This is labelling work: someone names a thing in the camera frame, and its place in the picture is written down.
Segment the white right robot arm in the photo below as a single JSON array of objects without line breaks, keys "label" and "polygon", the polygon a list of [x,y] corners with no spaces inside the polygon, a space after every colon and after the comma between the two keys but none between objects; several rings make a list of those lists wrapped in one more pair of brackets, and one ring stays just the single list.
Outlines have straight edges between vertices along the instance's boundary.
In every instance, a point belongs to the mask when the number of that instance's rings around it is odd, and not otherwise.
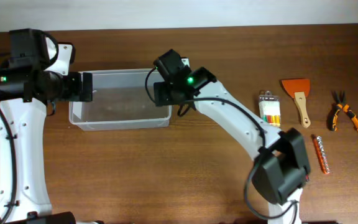
[{"label": "white right robot arm", "polygon": [[254,165],[244,186],[249,210],[268,223],[301,223],[300,198],[311,172],[305,142],[295,128],[282,131],[238,102],[209,70],[190,68],[170,49],[154,61],[162,82],[151,95],[156,106],[179,107],[182,117],[195,110],[230,134]]}]

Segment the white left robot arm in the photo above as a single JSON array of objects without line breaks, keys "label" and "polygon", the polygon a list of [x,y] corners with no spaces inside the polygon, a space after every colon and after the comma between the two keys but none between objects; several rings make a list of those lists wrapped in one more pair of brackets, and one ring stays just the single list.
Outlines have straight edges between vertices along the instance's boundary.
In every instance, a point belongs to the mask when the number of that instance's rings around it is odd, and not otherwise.
[{"label": "white left robot arm", "polygon": [[0,223],[75,224],[53,213],[44,172],[44,124],[58,101],[90,102],[93,77],[72,72],[75,48],[38,29],[9,32],[0,67]]}]

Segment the clear case of coloured plugs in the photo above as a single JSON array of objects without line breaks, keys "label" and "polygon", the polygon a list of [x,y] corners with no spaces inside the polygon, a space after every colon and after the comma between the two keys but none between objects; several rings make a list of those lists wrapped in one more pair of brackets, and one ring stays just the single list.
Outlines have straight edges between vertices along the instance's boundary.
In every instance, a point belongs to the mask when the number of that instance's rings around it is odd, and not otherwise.
[{"label": "clear case of coloured plugs", "polygon": [[279,97],[271,91],[261,91],[258,97],[260,117],[268,124],[280,127],[281,112]]}]

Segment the clear plastic storage container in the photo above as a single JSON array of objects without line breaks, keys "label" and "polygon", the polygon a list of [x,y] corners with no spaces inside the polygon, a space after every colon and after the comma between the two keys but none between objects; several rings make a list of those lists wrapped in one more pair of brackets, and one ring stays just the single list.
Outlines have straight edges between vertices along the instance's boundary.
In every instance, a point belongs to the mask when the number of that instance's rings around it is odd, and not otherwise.
[{"label": "clear plastic storage container", "polygon": [[146,88],[149,72],[148,68],[91,71],[93,100],[69,103],[70,123],[84,131],[167,127],[172,107],[157,107],[147,94],[163,78],[154,71]]}]

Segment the orange scraper with wooden handle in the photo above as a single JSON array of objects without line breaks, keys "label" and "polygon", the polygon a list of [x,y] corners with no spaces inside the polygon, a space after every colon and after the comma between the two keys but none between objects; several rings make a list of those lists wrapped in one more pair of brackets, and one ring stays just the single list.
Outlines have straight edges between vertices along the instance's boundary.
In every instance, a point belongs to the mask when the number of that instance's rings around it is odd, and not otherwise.
[{"label": "orange scraper with wooden handle", "polygon": [[286,93],[291,96],[298,108],[300,114],[300,123],[304,128],[311,124],[307,109],[306,98],[310,92],[310,80],[307,78],[281,80],[282,86]]}]

